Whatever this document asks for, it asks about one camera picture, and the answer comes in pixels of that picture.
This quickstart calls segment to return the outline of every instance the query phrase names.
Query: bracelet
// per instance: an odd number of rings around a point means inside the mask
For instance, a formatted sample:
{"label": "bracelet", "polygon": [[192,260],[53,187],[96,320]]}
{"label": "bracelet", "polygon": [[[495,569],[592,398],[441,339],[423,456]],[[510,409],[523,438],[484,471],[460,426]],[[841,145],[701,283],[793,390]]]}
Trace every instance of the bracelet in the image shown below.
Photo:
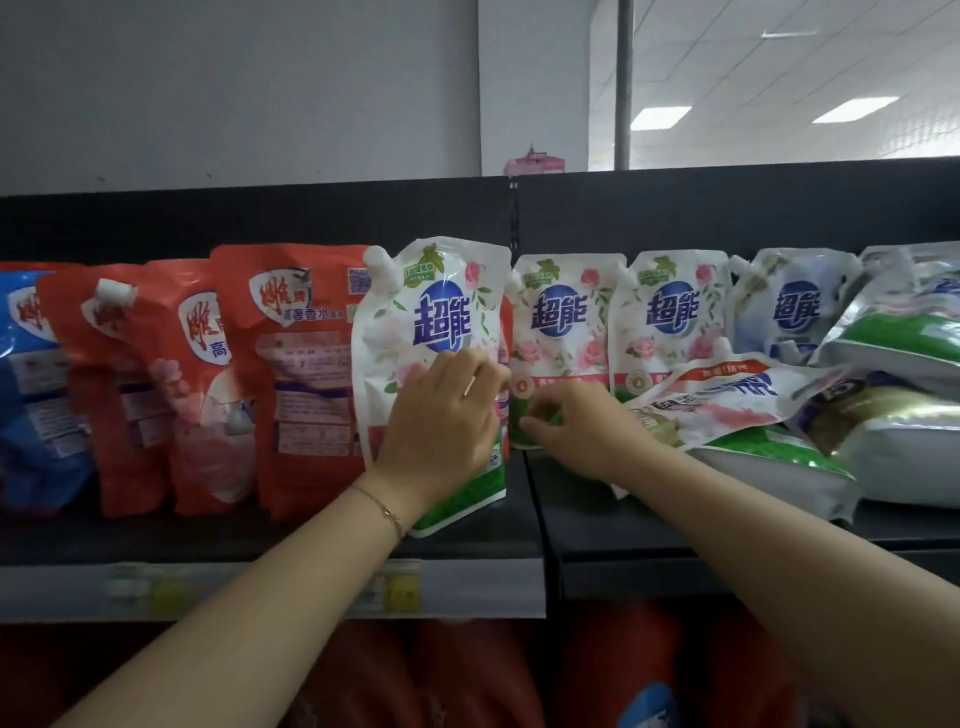
{"label": "bracelet", "polygon": [[358,491],[359,493],[362,493],[364,496],[368,497],[370,500],[372,500],[374,503],[380,506],[380,510],[383,511],[383,517],[390,519],[391,521],[394,522],[394,528],[396,529],[396,536],[400,541],[403,541],[404,537],[407,535],[407,531],[403,527],[403,524],[400,522],[400,518],[397,516],[397,514],[394,513],[392,510],[390,510],[387,507],[386,503],[380,500],[380,498],[374,496],[371,493],[368,493],[356,483],[351,485],[350,488],[352,488],[355,491]]}

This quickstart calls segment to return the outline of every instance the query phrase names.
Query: detergent pouch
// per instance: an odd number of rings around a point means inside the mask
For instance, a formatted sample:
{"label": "detergent pouch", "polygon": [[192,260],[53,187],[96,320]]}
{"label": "detergent pouch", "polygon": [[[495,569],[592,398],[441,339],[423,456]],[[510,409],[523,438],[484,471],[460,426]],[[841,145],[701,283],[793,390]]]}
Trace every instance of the detergent pouch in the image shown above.
{"label": "detergent pouch", "polygon": [[678,364],[709,359],[727,332],[726,253],[651,251],[619,271],[610,304],[610,387],[641,395]]}
{"label": "detergent pouch", "polygon": [[50,512],[69,502],[93,464],[66,394],[67,356],[36,293],[44,273],[0,273],[0,471],[2,504]]}
{"label": "detergent pouch", "polygon": [[223,513],[253,486],[253,425],[230,366],[213,267],[153,260],[136,286],[101,279],[97,298],[126,307],[121,331],[173,408],[171,474],[177,512]]}
{"label": "detergent pouch", "polygon": [[171,489],[173,410],[121,336],[124,309],[94,295],[101,278],[132,283],[139,268],[74,266],[36,282],[44,314],[70,358],[70,404],[89,426],[109,518],[149,513]]}
{"label": "detergent pouch", "polygon": [[942,397],[960,397],[960,256],[902,259],[871,280],[813,361],[900,376]]}
{"label": "detergent pouch", "polygon": [[731,296],[733,350],[800,364],[840,317],[860,262],[826,248],[768,248],[749,265],[736,259],[733,271],[740,276]]}
{"label": "detergent pouch", "polygon": [[[370,465],[383,442],[396,392],[415,365],[429,366],[438,353],[467,347],[497,360],[510,249],[432,237],[415,240],[396,258],[370,248],[364,260],[372,285],[356,313],[353,391],[360,443]],[[427,536],[505,495],[498,437],[486,471],[427,512],[410,535]]]}
{"label": "detergent pouch", "polygon": [[364,471],[350,379],[367,246],[224,245],[210,260],[244,391],[256,401],[261,503],[313,516]]}
{"label": "detergent pouch", "polygon": [[857,479],[863,497],[960,508],[960,404],[885,372],[854,370],[791,421]]}
{"label": "detergent pouch", "polygon": [[687,450],[747,427],[788,420],[844,371],[787,366],[755,352],[733,354],[726,339],[717,341],[717,350],[712,359],[683,365],[623,406],[658,440]]}
{"label": "detergent pouch", "polygon": [[514,307],[510,441],[539,446],[521,427],[534,391],[560,379],[609,386],[607,316],[621,254],[521,255],[507,298]]}
{"label": "detergent pouch", "polygon": [[852,522],[860,500],[860,489],[849,472],[782,425],[741,429],[690,454],[827,521]]}

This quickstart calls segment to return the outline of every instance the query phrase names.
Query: ceiling light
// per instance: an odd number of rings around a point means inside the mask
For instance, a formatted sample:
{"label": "ceiling light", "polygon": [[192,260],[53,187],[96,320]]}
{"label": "ceiling light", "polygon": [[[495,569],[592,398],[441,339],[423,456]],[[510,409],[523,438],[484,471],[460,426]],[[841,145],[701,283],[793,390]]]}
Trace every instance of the ceiling light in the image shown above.
{"label": "ceiling light", "polygon": [[841,104],[836,109],[832,109],[813,121],[811,124],[841,124],[845,121],[856,121],[862,119],[868,113],[873,113],[878,109],[893,104],[899,96],[876,96],[864,99],[850,99],[846,104]]}
{"label": "ceiling light", "polygon": [[693,107],[647,107],[636,115],[630,125],[632,132],[649,132],[654,129],[669,129],[693,109]]}

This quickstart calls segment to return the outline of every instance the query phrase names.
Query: hand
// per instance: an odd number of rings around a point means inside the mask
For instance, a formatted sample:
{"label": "hand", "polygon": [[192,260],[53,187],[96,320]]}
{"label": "hand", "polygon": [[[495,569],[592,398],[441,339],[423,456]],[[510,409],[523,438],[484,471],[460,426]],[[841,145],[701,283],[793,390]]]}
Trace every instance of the hand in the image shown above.
{"label": "hand", "polygon": [[490,461],[500,430],[496,395],[509,380],[479,349],[443,352],[429,370],[407,376],[373,466],[392,491],[389,506],[391,497],[412,500],[418,518],[477,475]]}
{"label": "hand", "polygon": [[[560,410],[563,422],[548,422]],[[659,443],[597,381],[567,379],[536,390],[520,426],[567,468],[583,477],[615,483],[625,456],[670,449]]]}

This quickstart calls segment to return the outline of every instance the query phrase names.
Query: qr code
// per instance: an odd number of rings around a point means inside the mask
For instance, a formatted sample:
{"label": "qr code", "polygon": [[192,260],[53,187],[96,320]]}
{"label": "qr code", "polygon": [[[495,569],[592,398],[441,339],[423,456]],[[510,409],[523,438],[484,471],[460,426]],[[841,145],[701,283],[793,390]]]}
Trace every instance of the qr code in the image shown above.
{"label": "qr code", "polygon": [[370,274],[366,268],[347,268],[347,283],[351,296],[370,290]]}

